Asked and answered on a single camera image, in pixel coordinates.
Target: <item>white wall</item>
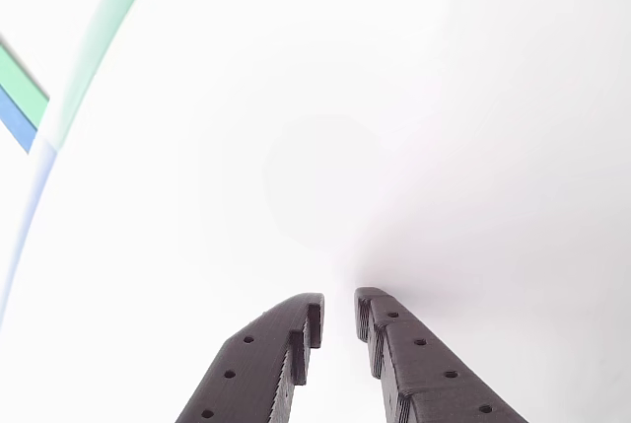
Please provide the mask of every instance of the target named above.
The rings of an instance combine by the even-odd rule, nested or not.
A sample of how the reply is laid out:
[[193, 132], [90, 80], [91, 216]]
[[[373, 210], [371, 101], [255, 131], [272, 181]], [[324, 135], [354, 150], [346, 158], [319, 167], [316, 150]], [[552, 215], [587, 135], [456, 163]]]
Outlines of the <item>white wall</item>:
[[139, 0], [61, 152], [0, 420], [175, 421], [224, 339], [327, 297], [291, 421], [384, 421], [381, 286], [532, 422], [622, 422], [627, 0]]

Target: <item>blue stripe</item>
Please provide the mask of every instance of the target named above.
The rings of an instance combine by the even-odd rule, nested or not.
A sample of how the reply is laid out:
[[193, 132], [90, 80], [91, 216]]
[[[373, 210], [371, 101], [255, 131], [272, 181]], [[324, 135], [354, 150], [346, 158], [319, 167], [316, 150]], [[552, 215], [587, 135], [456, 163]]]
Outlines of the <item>blue stripe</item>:
[[4, 281], [4, 287], [0, 293], [0, 329], [2, 329], [2, 321], [7, 311], [7, 304], [9, 303], [9, 294], [11, 293], [11, 287], [13, 286], [13, 280], [16, 277], [16, 271], [18, 269], [18, 263], [20, 263], [20, 257], [22, 256], [22, 250], [24, 244], [27, 241], [27, 235], [33, 222], [33, 217], [39, 204], [39, 199], [43, 193], [43, 188], [46, 186], [46, 180], [50, 175], [50, 170], [57, 158], [57, 151], [42, 137], [37, 138], [38, 145], [35, 145], [33, 160], [38, 162], [36, 167], [36, 175], [33, 180], [33, 184], [30, 187], [30, 194], [28, 196], [28, 203], [22, 216], [22, 224], [18, 231], [16, 241], [13, 243], [13, 251], [11, 254], [11, 261], [9, 262], [9, 268], [7, 269], [7, 275]]
[[37, 130], [1, 86], [0, 120], [7, 126], [9, 132], [13, 134], [22, 148], [29, 152]]

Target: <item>white ceiling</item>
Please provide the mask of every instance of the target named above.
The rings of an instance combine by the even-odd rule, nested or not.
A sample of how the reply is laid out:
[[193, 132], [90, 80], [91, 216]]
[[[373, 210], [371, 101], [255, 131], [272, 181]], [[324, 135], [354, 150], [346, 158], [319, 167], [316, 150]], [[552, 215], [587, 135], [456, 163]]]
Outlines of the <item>white ceiling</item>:
[[231, 333], [321, 291], [291, 421], [385, 421], [369, 285], [527, 420], [628, 421], [629, 7], [138, 0], [35, 217], [0, 420], [173, 422]]

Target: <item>green stripe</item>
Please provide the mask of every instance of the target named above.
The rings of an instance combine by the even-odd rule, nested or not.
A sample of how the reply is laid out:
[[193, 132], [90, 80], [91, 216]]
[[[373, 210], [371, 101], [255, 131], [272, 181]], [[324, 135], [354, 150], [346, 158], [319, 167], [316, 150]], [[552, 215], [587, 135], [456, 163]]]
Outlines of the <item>green stripe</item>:
[[31, 124], [38, 128], [48, 100], [2, 45], [0, 45], [0, 86]]
[[97, 7], [70, 71], [71, 81], [60, 96], [51, 98], [44, 125], [37, 135], [55, 150], [58, 151], [66, 140], [92, 79], [133, 2], [134, 0], [102, 0]]

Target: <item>white surface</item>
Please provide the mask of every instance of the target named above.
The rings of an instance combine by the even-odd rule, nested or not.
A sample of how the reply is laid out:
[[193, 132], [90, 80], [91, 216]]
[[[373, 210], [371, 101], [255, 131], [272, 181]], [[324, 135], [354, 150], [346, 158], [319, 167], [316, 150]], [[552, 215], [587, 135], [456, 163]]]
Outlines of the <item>white surface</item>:
[[326, 294], [291, 421], [384, 421], [393, 293], [527, 420], [623, 422], [628, 0], [139, 0], [51, 175], [0, 421], [175, 421], [231, 333]]

